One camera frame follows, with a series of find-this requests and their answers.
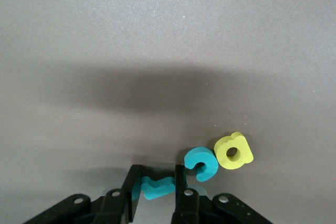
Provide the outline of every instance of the gray surface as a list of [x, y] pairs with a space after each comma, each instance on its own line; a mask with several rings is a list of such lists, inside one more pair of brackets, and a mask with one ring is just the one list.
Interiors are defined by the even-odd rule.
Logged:
[[[220, 169], [274, 223], [334, 223], [335, 0], [0, 0], [0, 219], [120, 186], [233, 131], [255, 161]], [[169, 223], [172, 195], [141, 200]]]

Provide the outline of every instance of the foam piece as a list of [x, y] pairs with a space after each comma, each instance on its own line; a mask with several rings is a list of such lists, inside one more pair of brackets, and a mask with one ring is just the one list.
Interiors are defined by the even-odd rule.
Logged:
[[[227, 156], [230, 148], [237, 148], [234, 156]], [[246, 138], [240, 132], [225, 136], [217, 141], [214, 151], [219, 164], [225, 169], [233, 170], [253, 161], [253, 154]]]
[[193, 169], [198, 163], [203, 166], [196, 168], [196, 179], [199, 182], [207, 181], [218, 171], [218, 161], [215, 154], [208, 148], [196, 147], [184, 156], [184, 166]]
[[173, 177], [166, 177], [157, 181], [150, 177], [142, 177], [141, 190], [148, 200], [156, 199], [175, 191], [175, 179]]

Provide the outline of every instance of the black mechanical part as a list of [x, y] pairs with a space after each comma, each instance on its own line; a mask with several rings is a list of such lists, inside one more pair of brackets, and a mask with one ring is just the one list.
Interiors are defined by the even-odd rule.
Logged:
[[93, 202], [86, 195], [72, 195], [24, 224], [128, 224], [133, 222], [144, 176], [175, 177], [172, 224], [272, 224], [231, 194], [219, 194], [213, 200], [200, 196], [188, 188], [183, 165], [175, 170], [132, 165], [121, 188]]

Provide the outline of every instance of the screw hole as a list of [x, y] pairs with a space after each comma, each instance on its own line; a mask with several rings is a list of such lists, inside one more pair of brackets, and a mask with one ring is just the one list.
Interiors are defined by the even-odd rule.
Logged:
[[194, 194], [194, 192], [191, 191], [190, 189], [187, 189], [187, 190], [184, 191], [185, 196], [192, 196], [193, 194]]
[[80, 204], [80, 203], [82, 203], [84, 200], [82, 199], [82, 198], [77, 198], [77, 199], [75, 199], [74, 201], [73, 201], [73, 203], [75, 203], [75, 204]]
[[118, 197], [120, 195], [120, 192], [119, 191], [114, 191], [112, 193], [112, 197]]
[[228, 203], [228, 202], [229, 202], [229, 199], [226, 198], [225, 196], [220, 196], [220, 197], [218, 198], [218, 200], [219, 200], [219, 202], [221, 202], [221, 203]]

